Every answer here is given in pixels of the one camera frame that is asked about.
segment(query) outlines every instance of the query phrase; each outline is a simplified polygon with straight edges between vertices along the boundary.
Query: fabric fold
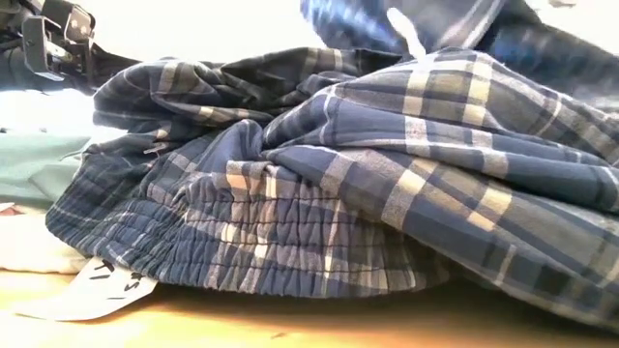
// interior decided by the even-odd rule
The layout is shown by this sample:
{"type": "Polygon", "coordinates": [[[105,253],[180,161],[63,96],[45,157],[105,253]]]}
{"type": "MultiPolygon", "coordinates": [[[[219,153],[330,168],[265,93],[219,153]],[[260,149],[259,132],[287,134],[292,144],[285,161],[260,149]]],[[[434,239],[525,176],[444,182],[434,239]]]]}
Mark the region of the fabric fold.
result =
{"type": "Polygon", "coordinates": [[[0,199],[48,208],[77,171],[75,155],[90,136],[13,132],[0,134],[0,199]]]}
{"type": "Polygon", "coordinates": [[[85,151],[46,217],[85,254],[172,284],[315,298],[471,272],[619,328],[615,116],[487,54],[165,60],[115,76],[95,105],[128,133],[85,151]]]}

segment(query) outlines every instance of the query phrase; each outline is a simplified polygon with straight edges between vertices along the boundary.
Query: plaid pattern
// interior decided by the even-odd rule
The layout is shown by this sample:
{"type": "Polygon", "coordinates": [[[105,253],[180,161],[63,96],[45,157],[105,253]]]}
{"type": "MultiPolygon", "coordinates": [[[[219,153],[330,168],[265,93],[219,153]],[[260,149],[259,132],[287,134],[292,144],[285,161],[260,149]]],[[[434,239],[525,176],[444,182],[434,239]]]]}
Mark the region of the plaid pattern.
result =
{"type": "Polygon", "coordinates": [[[486,54],[139,64],[95,96],[49,230],[163,282],[299,297],[464,272],[619,328],[616,119],[486,54]]]}
{"type": "Polygon", "coordinates": [[[546,27],[525,0],[301,0],[301,12],[327,46],[406,54],[406,40],[387,17],[390,8],[414,24],[427,52],[483,51],[546,87],[619,112],[615,55],[546,27]]]}

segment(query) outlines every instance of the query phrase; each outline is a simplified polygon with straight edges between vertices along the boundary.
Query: white tag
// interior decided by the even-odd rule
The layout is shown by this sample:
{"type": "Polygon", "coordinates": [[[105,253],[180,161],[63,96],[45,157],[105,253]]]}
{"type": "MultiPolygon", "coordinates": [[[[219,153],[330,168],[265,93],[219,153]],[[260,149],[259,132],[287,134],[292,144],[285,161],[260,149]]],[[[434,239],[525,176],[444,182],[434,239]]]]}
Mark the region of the white tag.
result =
{"type": "Polygon", "coordinates": [[[55,297],[20,303],[13,313],[56,321],[97,319],[153,292],[157,281],[93,257],[55,297]]]}

